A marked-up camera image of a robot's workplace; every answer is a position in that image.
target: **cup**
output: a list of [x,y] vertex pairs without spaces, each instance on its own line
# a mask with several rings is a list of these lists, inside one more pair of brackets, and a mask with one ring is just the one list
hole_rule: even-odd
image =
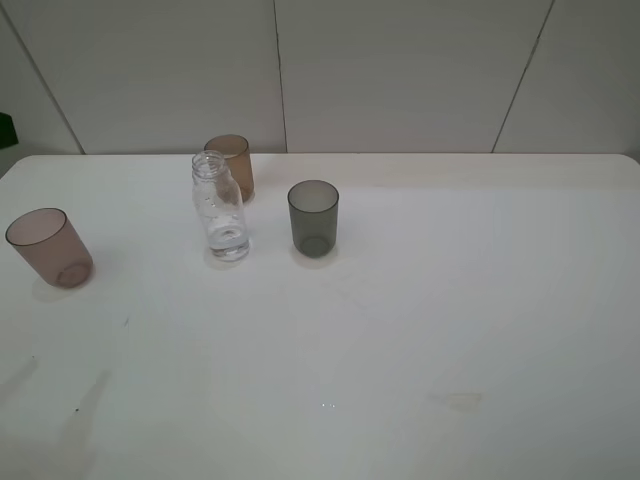
[[287,199],[293,244],[303,255],[319,258],[336,244],[338,200],[336,187],[322,180],[294,185]]
[[62,210],[25,213],[9,225],[5,238],[49,285],[73,288],[91,274],[91,255]]
[[209,140],[204,149],[224,155],[231,176],[240,187],[242,201],[247,202],[253,195],[253,170],[247,139],[240,135],[221,135]]

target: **white wall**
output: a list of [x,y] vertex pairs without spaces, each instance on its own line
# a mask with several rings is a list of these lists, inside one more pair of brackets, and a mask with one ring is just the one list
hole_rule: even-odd
[[271,0],[2,0],[87,153],[284,151]]
[[[263,152],[489,152],[514,100],[498,152],[640,155],[636,0],[557,0],[514,99],[550,2],[275,0],[277,22],[274,0],[0,5],[87,153],[226,132]],[[0,35],[22,141],[0,163],[80,152],[4,18]]]
[[557,0],[498,152],[640,153],[640,2]]
[[490,152],[550,0],[276,0],[290,152]]
[[0,112],[13,117],[20,141],[0,150],[0,176],[28,155],[80,153],[1,10]]

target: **gray cup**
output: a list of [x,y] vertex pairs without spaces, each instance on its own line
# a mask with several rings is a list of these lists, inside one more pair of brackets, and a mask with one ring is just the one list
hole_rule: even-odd
[[339,198],[336,187],[322,180],[306,180],[289,190],[293,244],[300,253],[319,258],[334,247]]

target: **empty bottle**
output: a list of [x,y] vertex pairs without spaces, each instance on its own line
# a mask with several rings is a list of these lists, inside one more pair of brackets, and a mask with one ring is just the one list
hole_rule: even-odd
[[193,203],[213,255],[234,262],[249,253],[240,187],[220,152],[205,150],[193,157]]

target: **bottle opening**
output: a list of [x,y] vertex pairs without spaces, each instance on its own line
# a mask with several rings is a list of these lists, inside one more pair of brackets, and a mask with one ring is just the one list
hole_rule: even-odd
[[215,150],[205,150],[194,155],[191,160],[191,170],[194,176],[202,180],[209,180],[227,172],[228,167],[222,153]]

